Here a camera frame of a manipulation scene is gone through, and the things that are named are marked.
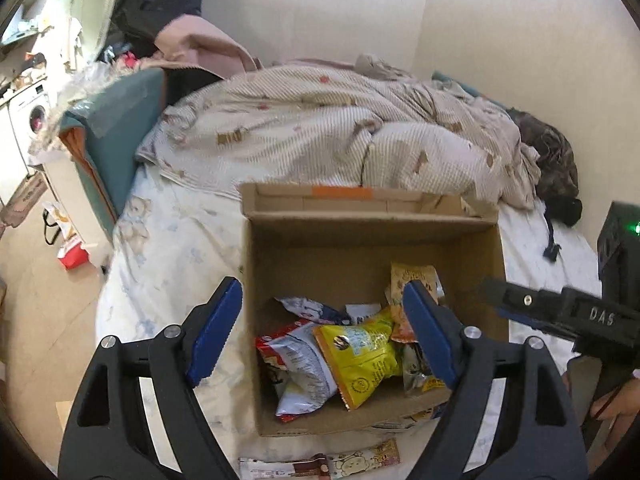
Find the candy wrapper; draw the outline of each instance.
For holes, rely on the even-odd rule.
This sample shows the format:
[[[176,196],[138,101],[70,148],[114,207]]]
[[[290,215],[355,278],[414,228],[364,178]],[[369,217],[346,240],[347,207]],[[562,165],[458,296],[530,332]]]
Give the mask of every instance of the candy wrapper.
[[[389,465],[400,463],[398,444],[394,438],[369,449],[339,455],[327,455],[331,480],[345,478],[356,473],[373,471]]]
[[[314,338],[313,330],[318,327],[300,320],[255,340],[280,399],[276,416],[283,422],[314,412],[337,391]]]
[[[402,380],[405,393],[412,396],[445,387],[444,382],[433,375],[418,343],[402,347]]]
[[[415,267],[401,264],[391,264],[391,316],[395,322],[391,335],[393,341],[399,343],[415,343],[414,330],[402,308],[402,292],[404,286],[412,280],[419,280],[427,288],[437,302],[444,298],[444,290],[435,267]]]
[[[386,308],[360,326],[316,326],[314,335],[342,400],[355,410],[369,399],[383,379],[402,375],[389,337],[393,321]]]
[[[344,306],[352,325],[360,325],[382,310],[379,303],[353,303]]]
[[[253,458],[239,459],[241,480],[263,478],[295,478],[317,476],[321,480],[338,480],[400,463],[398,444],[394,438],[382,444],[351,453],[318,454],[309,460],[295,462],[262,462]]]
[[[238,459],[240,480],[260,480],[263,478],[295,478],[317,476],[329,479],[329,466],[326,455],[318,454],[309,460],[294,462],[263,462],[255,458]]]
[[[349,316],[307,298],[276,298],[292,314],[321,325],[350,325]]]

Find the cardboard flap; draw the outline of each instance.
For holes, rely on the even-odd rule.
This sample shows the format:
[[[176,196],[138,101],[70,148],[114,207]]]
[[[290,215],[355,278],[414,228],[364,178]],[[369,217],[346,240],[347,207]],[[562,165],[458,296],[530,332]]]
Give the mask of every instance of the cardboard flap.
[[[335,214],[341,218],[362,213],[405,219],[423,215],[460,216],[491,224],[498,219],[497,209],[490,203],[404,189],[245,183],[240,186],[240,193],[242,212],[249,219],[275,214],[312,218],[314,212],[318,216]]]

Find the orange tape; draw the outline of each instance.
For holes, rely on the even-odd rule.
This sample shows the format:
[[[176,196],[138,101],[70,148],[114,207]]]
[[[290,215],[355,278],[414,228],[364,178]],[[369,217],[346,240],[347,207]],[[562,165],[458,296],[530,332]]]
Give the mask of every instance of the orange tape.
[[[373,198],[373,189],[370,187],[312,186],[311,196],[316,198],[371,200]]]

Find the open cardboard box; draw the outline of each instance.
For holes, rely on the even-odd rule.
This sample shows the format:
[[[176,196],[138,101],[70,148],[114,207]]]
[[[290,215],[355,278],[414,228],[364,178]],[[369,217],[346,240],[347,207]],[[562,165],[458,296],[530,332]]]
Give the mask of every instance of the open cardboard box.
[[[297,318],[274,297],[299,296],[337,309],[386,304],[392,262],[433,265],[447,303],[462,323],[508,340],[508,323],[478,298],[485,276],[504,278],[497,212],[489,205],[404,190],[243,184],[248,218],[244,307],[252,336]],[[255,356],[255,366],[263,370]],[[286,424],[263,373],[253,374],[262,436],[358,430],[410,416],[449,397],[444,388],[407,397],[401,378],[385,380],[357,410],[334,396],[320,410]]]

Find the white wall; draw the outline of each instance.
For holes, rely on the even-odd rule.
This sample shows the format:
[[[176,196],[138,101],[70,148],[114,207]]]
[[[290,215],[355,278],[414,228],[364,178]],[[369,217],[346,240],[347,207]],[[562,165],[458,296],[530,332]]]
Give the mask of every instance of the white wall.
[[[594,244],[612,200],[640,203],[640,30],[620,0],[427,0],[413,70],[434,69],[569,139]]]
[[[267,65],[292,57],[410,66],[425,0],[203,0],[204,18]]]
[[[266,63],[372,52],[548,121],[574,146],[592,243],[611,200],[640,202],[640,31],[619,0],[203,0],[203,15]]]
[[[105,20],[108,20],[107,0],[82,0],[82,55],[92,59],[97,50],[98,37]]]

